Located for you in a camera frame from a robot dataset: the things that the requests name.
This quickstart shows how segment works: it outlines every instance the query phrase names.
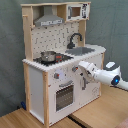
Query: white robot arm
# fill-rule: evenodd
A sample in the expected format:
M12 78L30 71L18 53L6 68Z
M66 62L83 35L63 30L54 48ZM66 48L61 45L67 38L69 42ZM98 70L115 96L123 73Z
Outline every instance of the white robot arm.
M80 61L79 67L83 72L83 77L88 82L101 82L109 86L115 86L124 90L128 90L128 82L121 78L120 66L114 62L109 62L105 70L101 70L93 63Z

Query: burner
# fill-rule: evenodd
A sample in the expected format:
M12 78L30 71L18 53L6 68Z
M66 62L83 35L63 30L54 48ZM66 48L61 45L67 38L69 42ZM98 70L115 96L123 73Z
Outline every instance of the burner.
M42 61L41 57L34 59L34 62L40 63L40 64L45 65L45 66L48 67L48 66L51 66L51 65L54 65L54 64L58 64L58 63L61 63L63 61L69 60L69 59L73 59L73 57L70 57L70 56L67 56L67 55L63 55L63 54L60 54L60 55L62 55L63 57L62 57L62 60L58 61L58 62L56 62L57 60L52 61L52 62Z

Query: table surface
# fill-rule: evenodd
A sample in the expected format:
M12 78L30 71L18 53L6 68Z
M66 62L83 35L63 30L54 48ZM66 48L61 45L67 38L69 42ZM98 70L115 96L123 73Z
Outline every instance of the table surface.
M101 90L100 98L71 114L87 128L115 128L128 118L128 92L107 85Z
M23 109L0 118L0 128L44 128L44 125ZM50 128L81 128L69 118L64 118Z

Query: plywood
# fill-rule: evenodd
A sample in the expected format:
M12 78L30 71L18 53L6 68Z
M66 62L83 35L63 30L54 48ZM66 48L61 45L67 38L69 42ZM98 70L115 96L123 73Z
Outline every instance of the plywood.
M67 5L57 6L57 16L63 18L66 21Z
M43 72L44 126L49 128L48 72Z
M43 5L64 5L64 4L82 4L91 2L65 2L65 3L40 3L40 4L21 4L21 6L43 6Z
M28 65L23 63L24 65L24 79L25 79L25 93L26 93L26 109L30 111L30 83L29 83L29 71Z
M23 30L24 30L24 43L25 43L26 59L33 61L31 26L29 23L29 17L27 17L27 16L23 17Z
M71 116L92 128L115 128L128 118L128 92L102 85L102 96Z
M85 47L86 20L81 20L79 22L79 33L82 35L83 40L80 41L79 37L78 46Z
M28 20L28 23L30 25L30 27L33 26L33 10L32 10L32 7L22 7L22 15L27 15L27 20Z
M102 53L102 64L101 64L101 69L103 69L103 66L104 66L104 54L105 54L105 53ZM101 92L101 85L102 85L102 83L100 83L100 91L99 91L99 92L100 92L100 94L99 94L100 96L101 96L101 93L102 93L102 92Z
M0 128L45 128L36 118L23 109L16 110L0 118ZM50 128L81 128L69 118L57 122Z

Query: stove knob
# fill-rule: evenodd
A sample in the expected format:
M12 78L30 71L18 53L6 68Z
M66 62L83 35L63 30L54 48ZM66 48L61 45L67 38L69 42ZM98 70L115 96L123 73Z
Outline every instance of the stove knob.
M54 78L55 78L55 79L59 79L59 74L58 74L58 73L55 73L55 74L54 74Z
M77 69L78 69L78 67L75 66L72 68L72 71L75 72Z

